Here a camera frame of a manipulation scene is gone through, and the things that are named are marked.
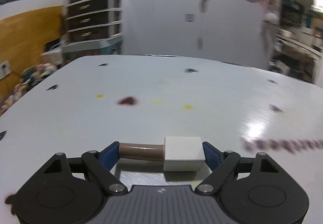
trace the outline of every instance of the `silver bolt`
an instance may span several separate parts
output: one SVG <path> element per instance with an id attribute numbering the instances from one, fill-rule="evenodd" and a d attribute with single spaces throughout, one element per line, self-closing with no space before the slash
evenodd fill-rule
<path id="1" fill-rule="evenodd" d="M 112 191 L 112 192 L 121 192 L 121 191 L 124 191 L 125 190 L 125 186 L 122 185 L 122 184 L 112 184 L 109 186 L 109 190 Z"/>
<path id="2" fill-rule="evenodd" d="M 197 189 L 203 193 L 209 193 L 209 192 L 212 192 L 214 188 L 209 184 L 203 184 L 203 185 L 197 186 Z"/>

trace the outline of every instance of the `electrical outlet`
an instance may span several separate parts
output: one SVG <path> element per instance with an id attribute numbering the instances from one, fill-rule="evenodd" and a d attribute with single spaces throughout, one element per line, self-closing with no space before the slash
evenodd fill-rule
<path id="1" fill-rule="evenodd" d="M 5 61 L 2 64 L 0 64 L 0 79 L 5 78 L 10 73 L 11 73 L 11 69 L 8 61 Z"/>

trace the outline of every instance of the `pile of clothes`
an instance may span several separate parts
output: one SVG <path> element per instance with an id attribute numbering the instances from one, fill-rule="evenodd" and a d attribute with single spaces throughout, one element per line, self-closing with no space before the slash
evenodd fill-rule
<path id="1" fill-rule="evenodd" d="M 4 113 L 7 111 L 25 93 L 43 81 L 46 77 L 56 72 L 56 70 L 57 67 L 51 63 L 39 64 L 38 66 L 24 70 L 21 75 L 20 82 L 15 86 L 13 92 L 9 94 L 9 97 L 4 101 L 0 112 Z"/>

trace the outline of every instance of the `tabletop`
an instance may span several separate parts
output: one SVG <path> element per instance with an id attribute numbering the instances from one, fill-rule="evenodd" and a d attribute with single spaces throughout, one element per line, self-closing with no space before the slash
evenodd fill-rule
<path id="1" fill-rule="evenodd" d="M 322 121 L 323 89 L 281 74 L 187 57 L 82 57 L 0 117 L 0 223 L 19 223 L 5 200 L 54 153 L 76 157 L 113 141 L 199 136 L 241 156 L 265 150 L 308 194 L 303 223 L 321 224 Z M 209 174 L 207 167 L 163 174 L 158 163 L 127 160 L 112 171 L 128 188 L 196 186 Z"/>

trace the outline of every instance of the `gray gripper base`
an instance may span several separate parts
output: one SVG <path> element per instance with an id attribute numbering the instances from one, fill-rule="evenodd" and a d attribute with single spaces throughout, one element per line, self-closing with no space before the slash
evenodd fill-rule
<path id="1" fill-rule="evenodd" d="M 189 185 L 138 186 L 108 199 L 87 224 L 237 224 L 216 200 L 199 196 Z"/>

